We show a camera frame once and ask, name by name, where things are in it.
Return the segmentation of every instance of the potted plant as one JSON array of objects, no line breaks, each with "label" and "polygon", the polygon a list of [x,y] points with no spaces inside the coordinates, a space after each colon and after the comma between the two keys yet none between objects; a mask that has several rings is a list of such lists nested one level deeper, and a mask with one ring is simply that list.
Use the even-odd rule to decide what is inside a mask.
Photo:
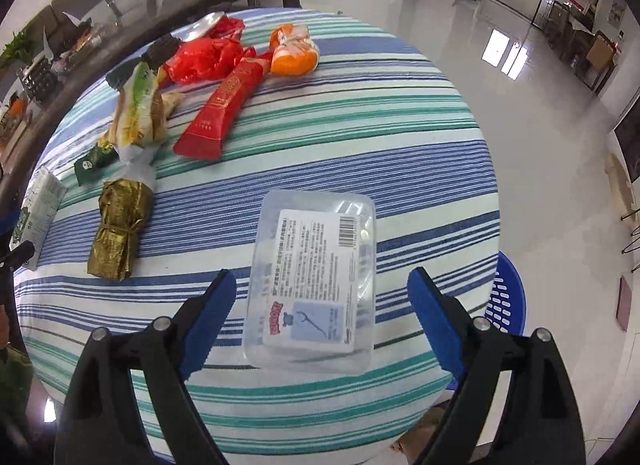
[{"label": "potted plant", "polygon": [[14,33],[13,40],[4,47],[4,51],[0,55],[0,68],[4,68],[16,60],[29,66],[33,61],[34,48],[34,41],[28,38],[24,31]]}]

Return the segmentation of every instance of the red snack wrapper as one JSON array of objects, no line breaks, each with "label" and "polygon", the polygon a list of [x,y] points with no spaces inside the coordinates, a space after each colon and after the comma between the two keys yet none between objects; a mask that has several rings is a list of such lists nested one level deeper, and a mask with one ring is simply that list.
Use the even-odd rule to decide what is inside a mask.
[{"label": "red snack wrapper", "polygon": [[174,153],[216,161],[222,142],[233,126],[242,104],[254,93],[269,70],[266,58],[246,58],[222,81],[204,107],[174,145]]},{"label": "red snack wrapper", "polygon": [[246,57],[255,57],[253,47],[243,48],[233,39],[202,37],[183,42],[164,66],[177,84],[193,84],[223,79]]},{"label": "red snack wrapper", "polygon": [[207,35],[211,38],[228,38],[239,41],[243,29],[244,21],[242,19],[223,15]]}]

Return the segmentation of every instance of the gold foil package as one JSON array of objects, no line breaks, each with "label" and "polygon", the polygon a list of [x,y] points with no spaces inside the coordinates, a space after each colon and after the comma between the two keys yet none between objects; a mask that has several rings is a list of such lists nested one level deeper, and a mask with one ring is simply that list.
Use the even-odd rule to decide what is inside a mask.
[{"label": "gold foil package", "polygon": [[122,281],[138,255],[138,233],[151,215],[154,193],[139,181],[105,182],[99,200],[100,227],[91,246],[87,272]]}]

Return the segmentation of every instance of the round table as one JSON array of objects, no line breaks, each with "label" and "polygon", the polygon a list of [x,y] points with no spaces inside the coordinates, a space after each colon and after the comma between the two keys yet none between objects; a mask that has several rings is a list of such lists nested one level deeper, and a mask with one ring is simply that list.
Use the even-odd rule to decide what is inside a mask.
[{"label": "round table", "polygon": [[[243,42],[258,47],[276,26],[306,23],[321,50],[318,69],[266,79],[216,164],[171,149],[215,84],[185,91],[154,162],[156,204],[140,258],[121,283],[86,273],[101,183],[79,188],[72,164],[106,130],[116,103],[104,80],[94,84],[39,162],[68,190],[38,269],[16,273],[20,326],[38,376],[62,402],[92,330],[136,331],[171,317],[220,268],[230,268],[236,303],[205,368],[188,382],[218,446],[232,465],[361,463],[409,429],[450,381],[407,299],[409,271],[425,267],[443,293],[470,313],[484,311],[499,235],[489,151],[451,82],[391,34],[309,10],[235,15],[246,23]],[[361,376],[292,375],[252,368],[244,358],[258,213],[273,188],[361,193],[376,204],[375,350]],[[169,454],[141,373],[134,385],[153,449]]]}]

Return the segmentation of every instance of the red plastic bag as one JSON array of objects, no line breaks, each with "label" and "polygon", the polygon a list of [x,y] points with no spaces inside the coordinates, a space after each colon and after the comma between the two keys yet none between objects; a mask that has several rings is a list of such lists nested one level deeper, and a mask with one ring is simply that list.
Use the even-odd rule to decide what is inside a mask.
[{"label": "red plastic bag", "polygon": [[233,39],[202,37],[181,44],[165,67],[170,79],[177,84],[193,84],[223,79],[245,57],[255,57],[255,49],[243,48]]},{"label": "red plastic bag", "polygon": [[216,25],[207,33],[207,36],[211,38],[227,38],[233,40],[240,40],[242,37],[242,30],[244,29],[244,21],[242,19],[236,19],[235,17],[229,17],[223,15]]}]

